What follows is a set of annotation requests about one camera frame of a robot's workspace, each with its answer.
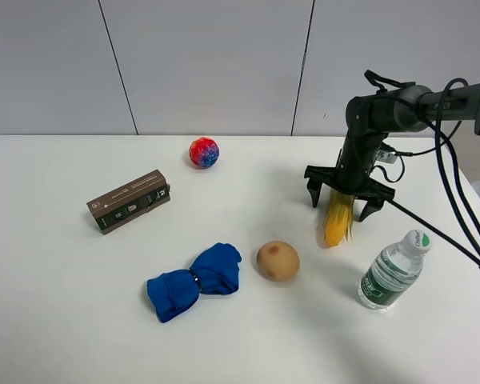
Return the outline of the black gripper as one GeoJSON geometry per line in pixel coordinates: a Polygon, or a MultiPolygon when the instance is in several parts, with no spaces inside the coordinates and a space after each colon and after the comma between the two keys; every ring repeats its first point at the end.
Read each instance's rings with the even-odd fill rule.
{"type": "Polygon", "coordinates": [[[386,137],[387,134],[348,134],[335,167],[308,166],[304,178],[308,179],[306,187],[312,207],[318,205],[323,184],[343,194],[365,199],[359,222],[379,212],[384,199],[392,200],[395,190],[370,178],[378,151],[386,137]]]}

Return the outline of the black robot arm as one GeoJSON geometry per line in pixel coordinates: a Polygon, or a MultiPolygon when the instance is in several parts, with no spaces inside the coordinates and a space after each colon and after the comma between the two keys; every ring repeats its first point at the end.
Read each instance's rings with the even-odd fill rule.
{"type": "Polygon", "coordinates": [[[480,135],[480,83],[446,92],[443,98],[413,82],[397,90],[380,90],[374,95],[355,97],[346,107],[347,133],[334,167],[308,166],[312,206],[318,204],[321,188],[365,200],[359,217],[363,221],[394,198],[395,190],[370,178],[379,148],[390,133],[419,132],[427,122],[473,121],[480,135]]]}

